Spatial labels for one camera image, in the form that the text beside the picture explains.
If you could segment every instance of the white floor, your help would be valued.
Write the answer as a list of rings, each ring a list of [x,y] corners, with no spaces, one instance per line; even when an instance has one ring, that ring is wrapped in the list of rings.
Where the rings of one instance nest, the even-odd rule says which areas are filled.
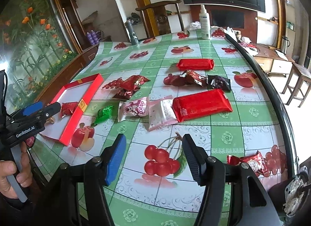
[[[290,91],[288,89],[285,94],[281,94],[285,87],[287,78],[283,75],[270,75],[269,77],[284,104],[287,103],[290,97]],[[291,79],[290,86],[295,86],[297,79],[298,76],[294,74]],[[305,93],[307,88],[308,85],[304,82],[301,87],[302,92]],[[298,107],[299,104],[299,100],[293,99],[289,106],[285,105],[285,108],[293,126],[297,156],[299,158],[299,164],[301,164],[311,156],[311,93],[308,95],[304,104],[300,108]]]

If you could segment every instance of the floral mural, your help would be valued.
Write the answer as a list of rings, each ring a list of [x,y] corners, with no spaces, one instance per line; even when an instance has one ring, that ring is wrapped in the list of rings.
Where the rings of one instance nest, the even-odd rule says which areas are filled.
[[[9,111],[34,102],[75,56],[50,0],[10,0],[0,14],[0,70],[8,75]]]

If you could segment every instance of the human hand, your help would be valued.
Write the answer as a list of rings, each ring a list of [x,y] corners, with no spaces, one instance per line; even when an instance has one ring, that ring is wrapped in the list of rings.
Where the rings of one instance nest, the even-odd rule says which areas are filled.
[[[29,187],[32,183],[32,172],[27,154],[27,146],[25,142],[22,142],[20,146],[22,151],[21,165],[23,168],[22,171],[16,176],[16,179],[22,187]],[[10,199],[17,199],[18,197],[6,176],[16,173],[16,170],[17,167],[13,161],[0,161],[0,192],[5,197]]]

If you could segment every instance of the wooden chair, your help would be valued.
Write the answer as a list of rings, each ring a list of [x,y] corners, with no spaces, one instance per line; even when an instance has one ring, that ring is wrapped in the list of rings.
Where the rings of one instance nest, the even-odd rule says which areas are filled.
[[[290,80],[291,80],[294,72],[298,75],[298,81],[297,81],[295,87],[291,87],[289,85],[289,83],[290,83]],[[301,86],[302,86],[304,81],[306,81],[309,84],[309,87],[308,87],[307,92],[305,94],[303,94],[301,91]],[[293,63],[292,69],[290,71],[290,75],[288,76],[288,79],[287,79],[287,82],[286,82],[286,85],[283,89],[282,94],[285,94],[285,91],[287,88],[290,91],[290,98],[288,99],[286,105],[290,105],[290,102],[292,101],[292,99],[296,99],[296,100],[301,101],[301,103],[298,106],[298,107],[301,107],[302,104],[304,103],[305,99],[307,98],[310,90],[311,90],[311,73],[309,72],[309,70],[302,65],[298,65],[296,63]],[[298,91],[301,92],[303,98],[297,97]]]
[[[182,31],[185,30],[185,28],[183,26],[183,20],[181,18],[179,6],[178,6],[179,3],[181,3],[181,0],[176,0],[176,1],[167,1],[167,0],[165,0],[165,1],[160,1],[160,2],[155,2],[155,3],[148,4],[147,6],[142,7],[142,8],[137,8],[136,11],[141,12],[142,18],[144,20],[144,25],[146,27],[146,19],[145,19],[144,12],[147,9],[152,9],[153,12],[154,12],[154,15],[155,15],[155,20],[156,20],[156,23],[157,23],[157,26],[158,26],[159,33],[160,33],[160,35],[165,35],[165,34],[171,33],[171,28],[169,26],[169,20],[167,18],[167,13],[166,13],[166,9],[165,9],[166,5],[170,5],[170,4],[174,4],[175,5],[176,11],[177,11],[177,14],[178,14],[178,18],[179,18],[179,23],[180,23],[181,30]]]

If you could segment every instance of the purple bottle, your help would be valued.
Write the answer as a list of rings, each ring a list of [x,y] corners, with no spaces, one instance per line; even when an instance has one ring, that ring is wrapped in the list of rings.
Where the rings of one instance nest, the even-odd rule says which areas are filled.
[[[92,38],[91,33],[88,33],[88,32],[87,32],[86,37],[87,37],[87,39],[89,40],[89,42],[90,42],[91,45],[94,45],[94,44],[95,44],[95,42],[94,42],[94,40],[93,40],[93,38]]]
[[[95,44],[98,44],[99,43],[98,37],[97,37],[96,33],[93,30],[91,31],[91,36],[92,36]]]

